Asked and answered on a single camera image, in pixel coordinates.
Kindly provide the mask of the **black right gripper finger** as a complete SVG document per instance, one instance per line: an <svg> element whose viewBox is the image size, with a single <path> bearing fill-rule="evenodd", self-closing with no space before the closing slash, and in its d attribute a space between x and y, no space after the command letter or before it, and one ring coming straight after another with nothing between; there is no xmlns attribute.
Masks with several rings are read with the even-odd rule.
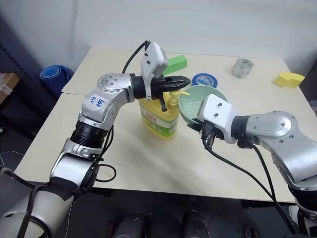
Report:
<svg viewBox="0 0 317 238"><path fill-rule="evenodd" d="M201 130L201 121L198 119L192 119L193 122L187 124L187 126L193 130Z"/></svg>

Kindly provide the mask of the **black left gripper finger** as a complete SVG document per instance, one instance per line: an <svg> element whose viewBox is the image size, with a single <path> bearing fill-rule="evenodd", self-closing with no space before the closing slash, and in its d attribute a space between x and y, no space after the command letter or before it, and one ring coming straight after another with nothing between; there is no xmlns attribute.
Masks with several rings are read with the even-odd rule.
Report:
<svg viewBox="0 0 317 238"><path fill-rule="evenodd" d="M179 83L179 84L166 84L165 85L165 91L170 92L170 91L177 91L182 88L185 88L187 84L184 83Z"/></svg>
<svg viewBox="0 0 317 238"><path fill-rule="evenodd" d="M191 79L189 79L188 77L185 76L166 76L165 80L167 83L181 83L181 84L190 84L191 83Z"/></svg>

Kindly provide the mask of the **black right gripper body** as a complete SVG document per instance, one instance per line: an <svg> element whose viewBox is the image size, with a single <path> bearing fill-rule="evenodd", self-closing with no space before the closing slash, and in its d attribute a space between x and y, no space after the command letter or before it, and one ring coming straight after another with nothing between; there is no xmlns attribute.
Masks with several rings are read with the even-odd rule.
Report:
<svg viewBox="0 0 317 238"><path fill-rule="evenodd" d="M201 130L201 139L203 141L203 144L209 148L212 149L215 139L224 140L223 132L216 128L215 125L211 122L204 121L202 124L202 130Z"/></svg>

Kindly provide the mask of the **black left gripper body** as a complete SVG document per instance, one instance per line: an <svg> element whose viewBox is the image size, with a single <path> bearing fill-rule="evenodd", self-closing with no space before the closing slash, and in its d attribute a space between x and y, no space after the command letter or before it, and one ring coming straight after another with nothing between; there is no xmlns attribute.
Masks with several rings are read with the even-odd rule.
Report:
<svg viewBox="0 0 317 238"><path fill-rule="evenodd" d="M167 111L167 106L163 96L165 85L166 85L166 80L164 77L153 78L151 81L151 99L159 100L162 112Z"/></svg>

